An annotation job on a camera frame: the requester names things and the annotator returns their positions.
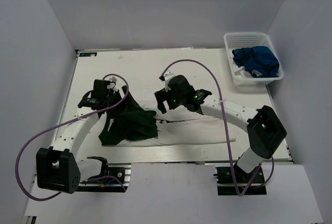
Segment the white green raglan t-shirt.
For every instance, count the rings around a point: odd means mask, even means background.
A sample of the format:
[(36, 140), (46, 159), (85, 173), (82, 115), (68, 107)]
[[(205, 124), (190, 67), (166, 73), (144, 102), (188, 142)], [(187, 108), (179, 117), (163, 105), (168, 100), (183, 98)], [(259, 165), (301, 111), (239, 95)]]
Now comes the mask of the white green raglan t-shirt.
[(137, 102), (132, 95), (106, 112), (99, 134), (102, 146), (154, 147), (171, 145), (222, 144), (236, 141), (234, 128), (220, 119), (201, 116), (180, 107), (162, 114), (151, 101)]

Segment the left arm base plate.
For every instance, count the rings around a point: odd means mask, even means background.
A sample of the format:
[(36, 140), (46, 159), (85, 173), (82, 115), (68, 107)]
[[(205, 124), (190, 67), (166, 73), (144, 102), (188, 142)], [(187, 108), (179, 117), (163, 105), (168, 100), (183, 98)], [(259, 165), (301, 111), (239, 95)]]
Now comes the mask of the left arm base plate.
[(94, 181), (84, 181), (79, 184), (77, 192), (101, 192), (101, 193), (111, 193), (120, 192), (124, 193), (125, 189), (129, 186), (130, 176), (131, 176), (131, 165), (130, 164), (120, 164), (120, 165), (110, 165), (108, 170), (108, 175), (111, 177), (106, 177)]

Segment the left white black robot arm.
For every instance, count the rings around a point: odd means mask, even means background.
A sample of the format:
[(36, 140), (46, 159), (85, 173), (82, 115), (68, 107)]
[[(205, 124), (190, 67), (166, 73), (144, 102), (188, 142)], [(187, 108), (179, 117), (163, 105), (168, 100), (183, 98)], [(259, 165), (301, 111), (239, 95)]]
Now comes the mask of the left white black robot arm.
[(107, 160), (90, 156), (77, 160), (76, 155), (92, 127), (102, 116), (103, 108), (121, 100), (114, 89), (114, 80), (96, 79), (93, 89), (81, 99), (74, 122), (66, 125), (63, 133), (49, 148), (41, 148), (36, 154), (37, 185), (42, 189), (74, 193), (84, 181), (104, 182), (109, 178)]

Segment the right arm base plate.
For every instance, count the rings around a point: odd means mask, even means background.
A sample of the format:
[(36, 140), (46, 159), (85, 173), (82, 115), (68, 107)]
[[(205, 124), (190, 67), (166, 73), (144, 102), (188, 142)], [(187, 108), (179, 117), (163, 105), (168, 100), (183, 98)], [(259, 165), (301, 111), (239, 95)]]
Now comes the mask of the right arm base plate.
[[(242, 192), (245, 186), (248, 184), (252, 174), (242, 175), (241, 173), (235, 172), (238, 190)], [(217, 193), (219, 196), (235, 196), (237, 195), (234, 187), (233, 179), (231, 176), (230, 167), (216, 167), (214, 177), (217, 181)], [(253, 179), (252, 184), (249, 186), (245, 195), (267, 195), (266, 186), (259, 185), (265, 182), (265, 177), (262, 168), (259, 169), (256, 177)]]

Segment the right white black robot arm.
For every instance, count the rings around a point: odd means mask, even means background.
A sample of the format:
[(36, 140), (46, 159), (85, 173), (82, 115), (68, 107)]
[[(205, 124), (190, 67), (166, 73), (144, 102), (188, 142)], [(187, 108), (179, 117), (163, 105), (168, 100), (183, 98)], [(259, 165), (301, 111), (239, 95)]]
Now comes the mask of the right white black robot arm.
[(272, 107), (253, 109), (222, 101), (212, 92), (196, 90), (183, 75), (160, 76), (164, 88), (155, 92), (157, 108), (165, 114), (184, 106), (188, 111), (233, 124), (248, 135), (249, 147), (234, 165), (235, 178), (248, 181), (263, 160), (269, 160), (287, 136), (287, 131)]

